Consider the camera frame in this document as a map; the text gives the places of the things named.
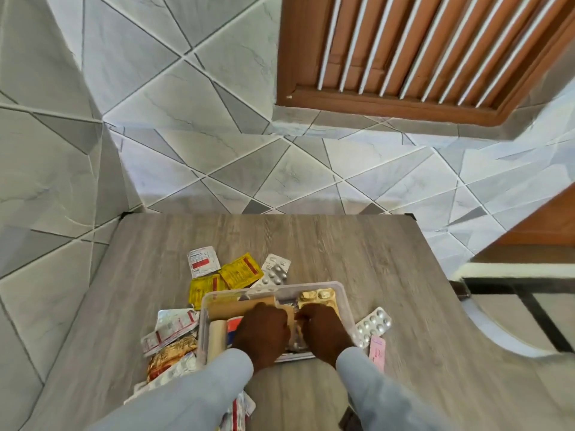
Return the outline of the gold orange foil packet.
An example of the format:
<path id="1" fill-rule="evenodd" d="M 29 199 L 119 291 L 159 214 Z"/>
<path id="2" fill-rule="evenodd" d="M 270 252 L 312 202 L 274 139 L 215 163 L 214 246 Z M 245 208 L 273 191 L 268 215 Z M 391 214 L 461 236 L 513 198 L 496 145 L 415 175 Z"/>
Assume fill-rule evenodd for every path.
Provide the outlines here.
<path id="1" fill-rule="evenodd" d="M 184 355 L 194 352 L 198 347 L 198 341 L 194 334 L 186 334 L 180 339 L 163 347 L 153 355 L 147 367 L 147 383 L 155 380 L 171 366 L 179 362 Z"/>

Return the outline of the silver pill blister pack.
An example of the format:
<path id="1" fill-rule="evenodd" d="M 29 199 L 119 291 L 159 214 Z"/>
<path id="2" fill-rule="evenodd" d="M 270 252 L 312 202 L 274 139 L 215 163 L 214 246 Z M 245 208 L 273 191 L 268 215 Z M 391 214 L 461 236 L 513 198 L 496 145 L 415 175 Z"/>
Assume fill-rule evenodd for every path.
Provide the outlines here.
<path id="1" fill-rule="evenodd" d="M 286 283 L 291 261 L 277 254 L 270 253 L 262 264 L 263 276 L 250 288 L 270 288 L 282 286 Z"/>
<path id="2" fill-rule="evenodd" d="M 376 307 L 355 325 L 351 337 L 355 345 L 366 348 L 372 337 L 382 337 L 392 327 L 391 316 L 381 307 Z"/>

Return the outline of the red white blue tube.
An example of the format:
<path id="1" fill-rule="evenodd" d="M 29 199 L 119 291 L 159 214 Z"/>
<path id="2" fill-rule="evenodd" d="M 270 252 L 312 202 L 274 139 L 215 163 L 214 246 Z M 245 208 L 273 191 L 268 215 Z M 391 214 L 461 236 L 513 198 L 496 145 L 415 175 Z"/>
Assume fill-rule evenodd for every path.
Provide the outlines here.
<path id="1" fill-rule="evenodd" d="M 238 326 L 240 325 L 243 316 L 233 317 L 226 321 L 226 348 L 232 347 Z"/>

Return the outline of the gold foil blister pack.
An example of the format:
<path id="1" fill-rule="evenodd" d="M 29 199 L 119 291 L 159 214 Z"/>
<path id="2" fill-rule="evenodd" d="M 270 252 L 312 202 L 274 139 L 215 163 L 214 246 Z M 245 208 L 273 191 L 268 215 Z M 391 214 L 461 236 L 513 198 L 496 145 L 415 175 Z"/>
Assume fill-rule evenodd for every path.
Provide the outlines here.
<path id="1" fill-rule="evenodd" d="M 339 318 L 341 317 L 335 290 L 333 288 L 314 289 L 301 292 L 297 300 L 298 309 L 301 310 L 307 304 L 323 304 L 334 309 L 337 316 Z"/>

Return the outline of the person's right forearm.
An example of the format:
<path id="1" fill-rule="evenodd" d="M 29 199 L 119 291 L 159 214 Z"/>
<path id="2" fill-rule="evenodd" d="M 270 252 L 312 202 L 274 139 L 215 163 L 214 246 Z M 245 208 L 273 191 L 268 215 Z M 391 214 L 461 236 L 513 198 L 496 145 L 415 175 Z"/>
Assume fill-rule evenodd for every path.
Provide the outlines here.
<path id="1" fill-rule="evenodd" d="M 363 431 L 457 431 L 442 414 L 382 373 L 358 347 L 342 351 L 336 371 Z"/>

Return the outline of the black metal frame glass table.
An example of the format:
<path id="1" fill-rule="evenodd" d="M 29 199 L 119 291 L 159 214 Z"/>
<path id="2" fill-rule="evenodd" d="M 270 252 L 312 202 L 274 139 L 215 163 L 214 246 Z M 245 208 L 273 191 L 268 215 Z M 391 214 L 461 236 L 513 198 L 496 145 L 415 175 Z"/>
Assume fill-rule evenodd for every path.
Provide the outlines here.
<path id="1" fill-rule="evenodd" d="M 471 262 L 450 284 L 496 345 L 526 357 L 575 354 L 575 263 Z"/>

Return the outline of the pink paper packet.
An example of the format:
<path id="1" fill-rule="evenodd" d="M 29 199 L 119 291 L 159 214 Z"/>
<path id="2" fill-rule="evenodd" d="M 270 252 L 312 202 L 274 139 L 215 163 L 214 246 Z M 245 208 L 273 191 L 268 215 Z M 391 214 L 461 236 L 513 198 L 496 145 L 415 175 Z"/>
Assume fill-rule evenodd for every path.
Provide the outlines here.
<path id="1" fill-rule="evenodd" d="M 382 373 L 385 371 L 386 342 L 382 337 L 371 336 L 369 346 L 369 359 Z"/>

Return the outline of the brown wooden door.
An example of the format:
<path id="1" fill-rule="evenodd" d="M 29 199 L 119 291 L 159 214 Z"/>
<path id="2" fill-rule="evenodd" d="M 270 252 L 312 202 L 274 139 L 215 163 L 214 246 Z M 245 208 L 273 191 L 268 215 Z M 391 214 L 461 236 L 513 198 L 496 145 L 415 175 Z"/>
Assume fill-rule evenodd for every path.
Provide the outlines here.
<path id="1" fill-rule="evenodd" d="M 515 225 L 493 245 L 575 246 L 575 183 Z"/>

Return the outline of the white red medicine packets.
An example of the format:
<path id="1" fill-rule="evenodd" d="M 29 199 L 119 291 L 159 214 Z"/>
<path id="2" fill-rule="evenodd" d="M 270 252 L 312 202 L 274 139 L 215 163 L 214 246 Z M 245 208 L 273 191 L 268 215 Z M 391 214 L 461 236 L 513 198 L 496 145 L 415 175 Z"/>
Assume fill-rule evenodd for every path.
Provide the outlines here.
<path id="1" fill-rule="evenodd" d="M 247 431 L 247 423 L 255 412 L 253 399 L 242 391 L 224 414 L 217 431 Z"/>

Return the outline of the person's left hand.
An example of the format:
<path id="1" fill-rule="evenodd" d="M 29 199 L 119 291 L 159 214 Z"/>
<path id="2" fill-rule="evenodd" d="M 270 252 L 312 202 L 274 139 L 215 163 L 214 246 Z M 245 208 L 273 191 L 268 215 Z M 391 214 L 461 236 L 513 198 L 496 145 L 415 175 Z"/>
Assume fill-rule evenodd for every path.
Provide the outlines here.
<path id="1" fill-rule="evenodd" d="M 256 374 L 284 354 L 290 338 L 288 321 L 245 321 L 243 316 L 232 348 L 248 355 Z"/>

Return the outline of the brown cardboard packet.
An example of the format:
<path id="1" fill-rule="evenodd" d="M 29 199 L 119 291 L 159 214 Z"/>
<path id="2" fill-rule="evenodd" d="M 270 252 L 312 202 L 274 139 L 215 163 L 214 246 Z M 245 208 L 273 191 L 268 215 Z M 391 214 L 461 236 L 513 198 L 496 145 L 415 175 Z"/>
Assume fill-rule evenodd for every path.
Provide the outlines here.
<path id="1" fill-rule="evenodd" d="M 266 303 L 277 308 L 284 309 L 289 317 L 288 325 L 292 326 L 294 323 L 295 311 L 293 306 L 281 305 L 277 302 L 275 297 L 269 296 L 257 299 L 248 299 L 227 303 L 212 303 L 208 304 L 205 308 L 207 318 L 210 321 L 227 320 L 233 317 L 245 316 L 246 312 L 252 309 L 257 303 Z"/>

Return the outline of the white red striped sachet strip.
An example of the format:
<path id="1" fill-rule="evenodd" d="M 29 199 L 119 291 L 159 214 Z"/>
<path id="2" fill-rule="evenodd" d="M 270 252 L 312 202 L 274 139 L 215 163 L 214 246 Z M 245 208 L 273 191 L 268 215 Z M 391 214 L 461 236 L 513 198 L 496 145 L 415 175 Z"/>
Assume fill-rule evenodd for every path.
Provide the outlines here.
<path id="1" fill-rule="evenodd" d="M 155 329 L 140 340 L 143 356 L 157 354 L 162 348 L 191 333 L 199 324 L 199 315 L 192 308 L 159 311 Z"/>

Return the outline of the white sachet with red label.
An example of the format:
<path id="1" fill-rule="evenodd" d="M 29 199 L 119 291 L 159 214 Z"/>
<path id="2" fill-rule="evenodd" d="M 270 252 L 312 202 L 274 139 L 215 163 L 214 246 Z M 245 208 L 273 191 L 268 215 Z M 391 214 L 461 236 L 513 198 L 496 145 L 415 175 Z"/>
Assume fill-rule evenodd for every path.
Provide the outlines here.
<path id="1" fill-rule="evenodd" d="M 187 261 L 192 279 L 213 274 L 221 269 L 218 256 L 213 246 L 205 246 L 187 253 Z"/>

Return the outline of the person's left forearm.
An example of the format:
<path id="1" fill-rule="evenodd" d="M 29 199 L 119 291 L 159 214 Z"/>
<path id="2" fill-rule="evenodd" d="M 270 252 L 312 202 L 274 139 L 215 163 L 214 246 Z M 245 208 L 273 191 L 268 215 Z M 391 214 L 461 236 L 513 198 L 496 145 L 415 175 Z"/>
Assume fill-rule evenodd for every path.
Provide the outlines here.
<path id="1" fill-rule="evenodd" d="M 228 349 L 205 369 L 138 396 L 86 431 L 215 431 L 253 374 L 250 356 Z"/>

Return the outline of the person's right hand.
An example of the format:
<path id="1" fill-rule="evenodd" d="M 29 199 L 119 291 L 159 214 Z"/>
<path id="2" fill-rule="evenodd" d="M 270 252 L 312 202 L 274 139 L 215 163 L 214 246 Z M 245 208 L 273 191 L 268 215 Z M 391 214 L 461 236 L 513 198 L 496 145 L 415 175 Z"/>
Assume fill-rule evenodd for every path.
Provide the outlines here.
<path id="1" fill-rule="evenodd" d="M 294 316 L 309 350 L 315 357 L 336 368 L 336 361 L 349 347 L 355 347 L 341 320 L 339 322 L 298 321 Z"/>

